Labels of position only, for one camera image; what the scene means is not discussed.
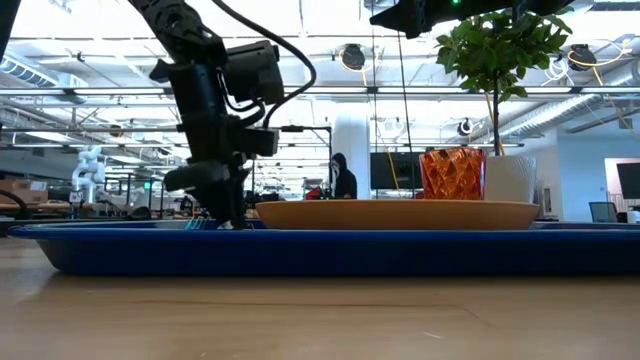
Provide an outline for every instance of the white column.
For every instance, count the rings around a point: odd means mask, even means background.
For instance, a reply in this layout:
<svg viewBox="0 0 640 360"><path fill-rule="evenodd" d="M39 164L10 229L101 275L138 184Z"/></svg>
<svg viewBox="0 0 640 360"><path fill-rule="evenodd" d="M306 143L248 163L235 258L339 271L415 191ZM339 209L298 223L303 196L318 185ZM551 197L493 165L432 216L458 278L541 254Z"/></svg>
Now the white column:
<svg viewBox="0 0 640 360"><path fill-rule="evenodd" d="M335 111L333 153L342 153L347 158L347 167L358 181L358 199L370 199L369 106L337 104Z"/></svg>

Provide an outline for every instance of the plant stem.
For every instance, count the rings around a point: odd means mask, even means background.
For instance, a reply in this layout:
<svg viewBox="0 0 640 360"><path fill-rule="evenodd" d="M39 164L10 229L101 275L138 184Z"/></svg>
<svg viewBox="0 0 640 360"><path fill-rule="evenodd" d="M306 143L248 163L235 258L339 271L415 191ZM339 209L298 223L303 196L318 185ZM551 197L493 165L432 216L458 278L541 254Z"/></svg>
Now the plant stem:
<svg viewBox="0 0 640 360"><path fill-rule="evenodd" d="M500 156L500 118L498 114L500 94L498 90L498 73L495 72L493 75L493 150L496 156Z"/></svg>

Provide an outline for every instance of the wall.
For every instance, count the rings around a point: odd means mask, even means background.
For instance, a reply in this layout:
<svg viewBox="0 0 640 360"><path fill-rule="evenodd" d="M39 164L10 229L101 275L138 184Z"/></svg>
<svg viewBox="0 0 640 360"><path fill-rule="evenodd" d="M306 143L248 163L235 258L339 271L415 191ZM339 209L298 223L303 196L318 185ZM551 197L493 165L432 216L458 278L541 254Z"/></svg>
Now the wall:
<svg viewBox="0 0 640 360"><path fill-rule="evenodd" d="M78 162L78 155L61 154L55 149L44 150L44 157L33 156L31 151L0 151L0 170L56 179L71 179L71 173Z"/></svg>
<svg viewBox="0 0 640 360"><path fill-rule="evenodd" d="M556 129L551 129L545 132L544 137L542 138L527 139L523 142L525 147L507 149L507 155L521 155L536 159L537 188L539 191L544 188L549 188L551 190L552 211L544 214L544 216L557 217L562 220L562 184L560 179L558 136Z"/></svg>
<svg viewBox="0 0 640 360"><path fill-rule="evenodd" d="M605 158L640 157L631 136L558 137L565 221L591 221L589 202L607 201Z"/></svg>

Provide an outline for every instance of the blue tray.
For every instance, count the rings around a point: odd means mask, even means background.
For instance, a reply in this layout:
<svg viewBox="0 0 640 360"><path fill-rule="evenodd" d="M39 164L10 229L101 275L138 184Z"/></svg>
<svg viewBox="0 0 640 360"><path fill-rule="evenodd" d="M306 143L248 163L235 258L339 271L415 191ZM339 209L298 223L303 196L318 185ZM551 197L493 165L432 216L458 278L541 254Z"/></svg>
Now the blue tray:
<svg viewBox="0 0 640 360"><path fill-rule="evenodd" d="M640 273L637 226L527 231L184 230L185 221L12 228L86 275L593 275ZM612 228L593 230L594 228Z"/></svg>

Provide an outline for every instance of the wooden bowl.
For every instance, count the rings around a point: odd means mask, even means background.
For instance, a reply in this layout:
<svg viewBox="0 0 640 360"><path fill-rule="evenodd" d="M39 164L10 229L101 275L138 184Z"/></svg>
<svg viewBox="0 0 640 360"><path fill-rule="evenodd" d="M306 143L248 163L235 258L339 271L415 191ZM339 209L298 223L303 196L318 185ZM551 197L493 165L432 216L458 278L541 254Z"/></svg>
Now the wooden bowl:
<svg viewBox="0 0 640 360"><path fill-rule="evenodd" d="M464 200L326 200L256 204L270 229L526 230L538 205Z"/></svg>

